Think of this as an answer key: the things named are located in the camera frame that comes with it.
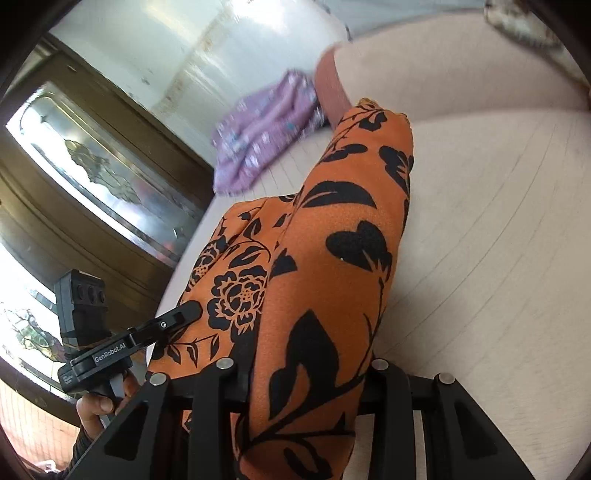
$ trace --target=human hand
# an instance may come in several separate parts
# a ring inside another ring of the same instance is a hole
[[[117,406],[115,414],[118,414],[139,390],[139,383],[131,372],[123,380],[123,390],[125,398]],[[104,429],[99,417],[113,412],[113,401],[101,395],[87,393],[76,403],[76,411],[88,438],[95,440]]]

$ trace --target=white wall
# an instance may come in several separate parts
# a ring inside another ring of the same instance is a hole
[[[82,0],[51,33],[212,165],[240,97],[347,37],[311,0]]]

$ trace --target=black flower print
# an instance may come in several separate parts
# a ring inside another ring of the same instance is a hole
[[[267,272],[260,265],[238,273],[230,270],[215,277],[212,288],[215,298],[207,302],[209,326],[228,330],[234,325],[239,334],[254,328],[261,318],[266,277]]]
[[[203,252],[201,252],[201,255],[199,255],[199,258],[195,262],[193,272],[191,273],[192,287],[203,278],[214,260],[224,253],[227,248],[228,243],[226,242],[226,237],[223,235],[218,239],[212,240],[205,246]]]

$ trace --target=bolt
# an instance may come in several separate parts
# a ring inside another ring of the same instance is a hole
[[[153,386],[157,387],[159,385],[162,385],[164,382],[166,382],[166,379],[167,379],[166,374],[157,373],[157,374],[154,374],[150,377],[150,383]]]
[[[377,358],[373,362],[371,362],[371,366],[374,368],[374,370],[381,372],[383,370],[386,370],[390,366],[390,364],[387,360],[384,360],[383,358]]]
[[[216,362],[216,367],[218,367],[220,370],[227,370],[232,365],[234,365],[234,360],[228,356],[220,358],[220,360]]]
[[[444,385],[451,385],[456,381],[456,378],[452,374],[446,372],[439,374],[437,378],[439,378],[439,381]]]

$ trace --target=floor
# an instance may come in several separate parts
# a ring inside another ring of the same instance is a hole
[[[2,381],[0,423],[14,449],[29,462],[53,460],[58,470],[70,463],[78,428],[48,414]]]

